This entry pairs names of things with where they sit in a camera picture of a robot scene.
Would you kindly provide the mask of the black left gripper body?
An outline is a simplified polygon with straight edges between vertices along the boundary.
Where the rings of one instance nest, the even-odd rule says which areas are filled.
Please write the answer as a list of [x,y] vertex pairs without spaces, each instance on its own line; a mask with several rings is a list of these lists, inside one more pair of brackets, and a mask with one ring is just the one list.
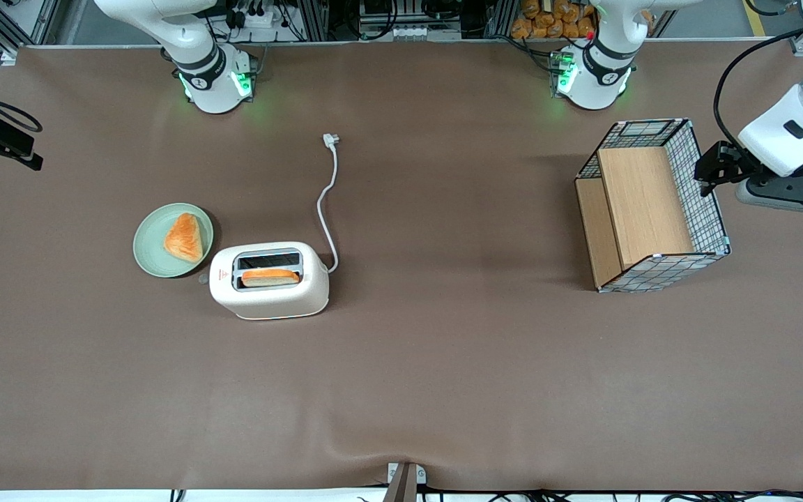
[[718,141],[714,145],[714,184],[737,183],[758,174],[758,161],[739,145]]

